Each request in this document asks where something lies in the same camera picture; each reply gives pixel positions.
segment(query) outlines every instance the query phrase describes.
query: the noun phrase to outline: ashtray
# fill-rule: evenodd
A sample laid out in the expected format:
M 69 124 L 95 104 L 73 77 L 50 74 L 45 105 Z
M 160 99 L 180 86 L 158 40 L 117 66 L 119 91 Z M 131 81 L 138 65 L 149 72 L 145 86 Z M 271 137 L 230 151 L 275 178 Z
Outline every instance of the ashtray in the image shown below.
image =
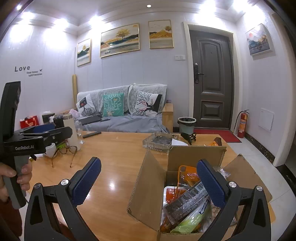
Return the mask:
M 143 147 L 150 150 L 169 152 L 172 139 L 178 140 L 179 136 L 174 134 L 155 132 L 143 140 Z

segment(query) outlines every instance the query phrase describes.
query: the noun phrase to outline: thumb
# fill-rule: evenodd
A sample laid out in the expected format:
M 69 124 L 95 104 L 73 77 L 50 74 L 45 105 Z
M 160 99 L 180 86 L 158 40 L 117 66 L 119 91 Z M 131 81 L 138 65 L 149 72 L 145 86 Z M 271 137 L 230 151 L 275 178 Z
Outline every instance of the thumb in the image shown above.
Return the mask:
M 7 176 L 7 177 L 14 177 L 16 174 L 17 172 L 14 169 L 0 162 L 0 175 Z

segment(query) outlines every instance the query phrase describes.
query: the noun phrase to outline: door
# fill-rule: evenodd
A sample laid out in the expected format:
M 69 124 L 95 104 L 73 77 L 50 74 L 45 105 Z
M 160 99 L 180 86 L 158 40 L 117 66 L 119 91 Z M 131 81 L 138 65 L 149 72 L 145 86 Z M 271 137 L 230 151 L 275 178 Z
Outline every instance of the door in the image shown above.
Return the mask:
M 234 76 L 229 38 L 190 30 L 196 127 L 230 129 Z

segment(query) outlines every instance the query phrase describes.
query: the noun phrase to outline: hand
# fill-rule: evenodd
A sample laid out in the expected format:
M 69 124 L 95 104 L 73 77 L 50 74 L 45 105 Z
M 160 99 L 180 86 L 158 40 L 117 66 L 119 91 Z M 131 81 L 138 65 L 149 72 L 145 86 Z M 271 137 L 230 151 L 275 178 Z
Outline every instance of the hand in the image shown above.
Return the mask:
M 7 188 L 5 187 L 2 176 L 14 177 L 16 174 L 17 172 L 14 169 L 0 162 L 0 200 L 2 202 L 6 202 L 9 197 L 9 194 L 8 194 Z M 32 178 L 31 161 L 29 161 L 28 164 L 25 164 L 22 167 L 22 174 L 23 174 L 22 176 L 19 176 L 17 178 L 17 183 L 21 185 L 22 190 L 28 191 L 30 189 L 29 181 Z

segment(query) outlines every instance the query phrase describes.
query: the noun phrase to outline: door frame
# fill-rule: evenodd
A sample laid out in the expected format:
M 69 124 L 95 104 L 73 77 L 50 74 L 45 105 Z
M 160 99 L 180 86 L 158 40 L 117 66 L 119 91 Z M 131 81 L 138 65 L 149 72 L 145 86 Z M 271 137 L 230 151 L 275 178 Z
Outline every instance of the door frame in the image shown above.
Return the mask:
M 238 42 L 236 33 L 228 30 L 222 30 L 217 28 L 206 27 L 194 22 L 183 22 L 185 30 L 185 38 L 187 45 L 187 59 L 188 59 L 188 72 L 189 72 L 189 117 L 193 117 L 193 107 L 194 107 L 194 74 L 193 74 L 193 58 L 192 58 L 192 48 L 190 41 L 189 30 L 209 32 L 213 34 L 220 34 L 229 37 L 230 48 L 232 53 L 233 61 L 233 71 L 234 71 L 234 96 L 233 96 L 233 107 L 232 107 L 232 118 L 230 130 L 234 132 L 235 121 L 238 113 L 242 110 L 242 77 L 239 73 L 239 68 L 241 68 L 241 61 L 238 51 L 238 46 L 235 44 Z

